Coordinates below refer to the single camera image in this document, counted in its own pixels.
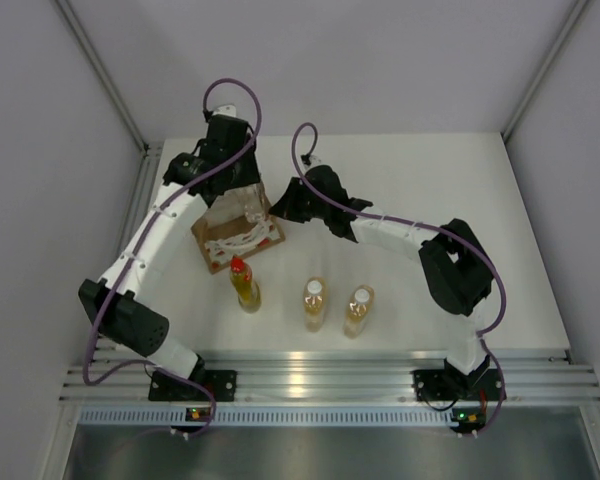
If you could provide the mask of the white cap amber bottle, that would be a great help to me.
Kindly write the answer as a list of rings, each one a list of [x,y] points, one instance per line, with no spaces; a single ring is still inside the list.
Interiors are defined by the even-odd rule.
[[[327,297],[325,280],[322,277],[309,278],[304,286],[302,299],[305,327],[311,333],[318,332],[324,323]]]
[[[374,289],[368,285],[358,286],[350,295],[343,324],[343,332],[349,339],[357,338],[364,331],[374,298]]]

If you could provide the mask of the jute canvas bag with strawberries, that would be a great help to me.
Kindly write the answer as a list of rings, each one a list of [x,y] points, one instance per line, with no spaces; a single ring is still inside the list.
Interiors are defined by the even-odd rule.
[[[248,258],[285,241],[285,233],[275,216],[249,223],[244,217],[231,218],[228,192],[219,196],[209,210],[191,227],[199,251],[211,274],[229,267],[234,256]]]

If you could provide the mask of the red cap yellow bottle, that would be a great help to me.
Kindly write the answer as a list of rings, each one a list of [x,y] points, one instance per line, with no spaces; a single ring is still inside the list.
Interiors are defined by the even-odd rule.
[[[241,308],[247,313],[258,311],[261,307],[261,294],[251,267],[242,258],[234,256],[230,261],[229,275]]]

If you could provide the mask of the dark cap clear square bottle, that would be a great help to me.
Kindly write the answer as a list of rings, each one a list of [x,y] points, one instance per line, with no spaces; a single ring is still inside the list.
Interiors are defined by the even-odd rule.
[[[267,218],[267,198],[262,182],[232,189],[228,192],[231,218],[244,217],[255,224]]]

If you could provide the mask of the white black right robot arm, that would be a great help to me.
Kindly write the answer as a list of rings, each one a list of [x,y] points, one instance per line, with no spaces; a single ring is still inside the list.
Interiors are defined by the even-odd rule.
[[[270,212],[299,224],[320,220],[338,238],[419,266],[433,302],[454,318],[442,374],[446,388],[458,397],[479,389],[491,360],[482,345],[486,329],[478,323],[477,309],[493,286],[500,293],[504,287],[468,223],[453,219],[434,226],[385,215],[372,202],[349,196],[332,167],[316,156],[304,154],[294,166],[297,175]]]

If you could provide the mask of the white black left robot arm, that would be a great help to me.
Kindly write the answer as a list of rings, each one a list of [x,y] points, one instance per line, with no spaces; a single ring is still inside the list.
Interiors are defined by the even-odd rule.
[[[201,356],[175,336],[169,320],[152,310],[153,293],[192,226],[227,191],[259,182],[255,131],[236,116],[216,113],[190,153],[173,158],[154,202],[116,261],[96,281],[86,279],[79,299],[98,334],[134,352],[136,360],[165,370],[187,400],[206,386]]]

